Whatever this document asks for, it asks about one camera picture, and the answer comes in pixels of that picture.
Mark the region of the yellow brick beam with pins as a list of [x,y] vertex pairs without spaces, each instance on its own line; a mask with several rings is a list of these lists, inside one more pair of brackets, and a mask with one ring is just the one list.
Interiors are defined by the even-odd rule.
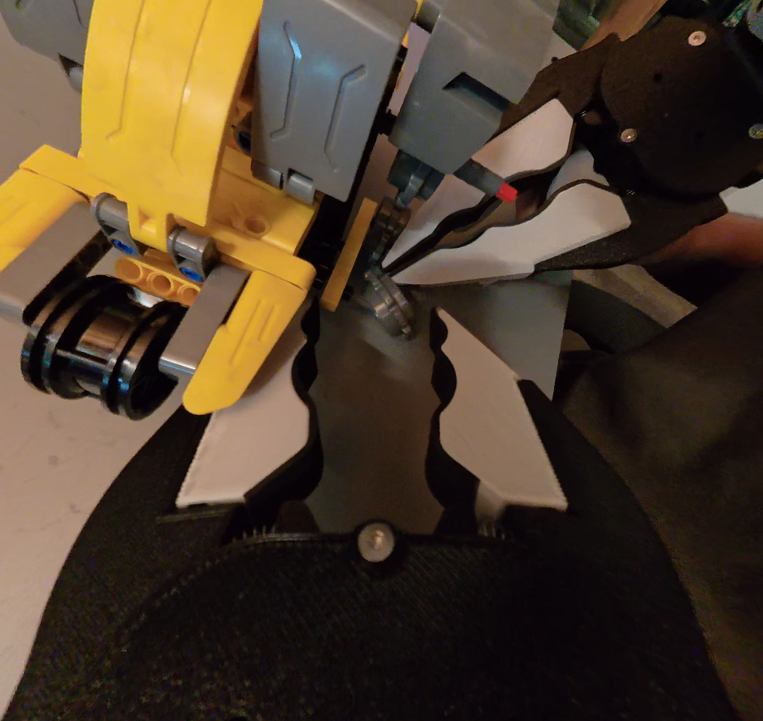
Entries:
[[339,306],[368,230],[376,216],[377,208],[377,202],[365,198],[358,209],[347,239],[320,296],[320,306],[329,312],[336,311]]

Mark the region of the person's right hand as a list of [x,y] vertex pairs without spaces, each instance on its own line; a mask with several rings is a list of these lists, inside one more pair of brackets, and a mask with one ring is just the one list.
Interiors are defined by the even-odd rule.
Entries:
[[723,261],[740,268],[762,265],[762,220],[727,213],[695,227],[649,256],[647,262]]

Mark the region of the person's brown clothing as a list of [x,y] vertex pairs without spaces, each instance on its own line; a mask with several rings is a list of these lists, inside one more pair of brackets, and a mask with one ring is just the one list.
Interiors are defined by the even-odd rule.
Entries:
[[576,280],[665,328],[558,392],[661,535],[739,716],[761,719],[761,269],[698,307],[634,266]]

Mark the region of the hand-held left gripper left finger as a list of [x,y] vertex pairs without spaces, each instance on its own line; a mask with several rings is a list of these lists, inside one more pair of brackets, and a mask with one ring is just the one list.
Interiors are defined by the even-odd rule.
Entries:
[[178,510],[237,506],[256,531],[306,499],[323,471],[318,413],[320,309],[302,306],[242,398],[207,424],[176,498]]

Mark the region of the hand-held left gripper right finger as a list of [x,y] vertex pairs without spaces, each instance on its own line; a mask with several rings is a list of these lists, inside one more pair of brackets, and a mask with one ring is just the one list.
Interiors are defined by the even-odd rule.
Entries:
[[567,497],[523,395],[523,380],[443,308],[430,314],[437,396],[426,484],[437,535],[502,535],[508,510],[567,511]]

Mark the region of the yellow toy brick vehicle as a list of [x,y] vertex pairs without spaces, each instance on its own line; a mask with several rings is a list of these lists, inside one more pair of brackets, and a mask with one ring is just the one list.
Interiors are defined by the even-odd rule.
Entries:
[[561,1],[2,0],[81,89],[78,154],[2,184],[27,383],[133,421],[179,384],[191,413],[237,402],[365,198],[373,262],[447,175],[512,198],[473,155]]

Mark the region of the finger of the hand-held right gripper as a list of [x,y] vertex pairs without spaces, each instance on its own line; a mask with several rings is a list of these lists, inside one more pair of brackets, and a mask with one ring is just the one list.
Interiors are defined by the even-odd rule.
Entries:
[[528,277],[541,262],[625,230],[631,224],[621,197],[592,182],[556,192],[533,217],[489,227],[460,246],[415,256],[387,268],[399,285],[434,286]]
[[[553,99],[521,119],[473,155],[473,160],[511,182],[532,172],[558,166],[569,152],[573,118]],[[479,203],[484,192],[447,175],[429,200],[413,212],[410,222],[386,255],[384,268],[432,234],[450,214]]]

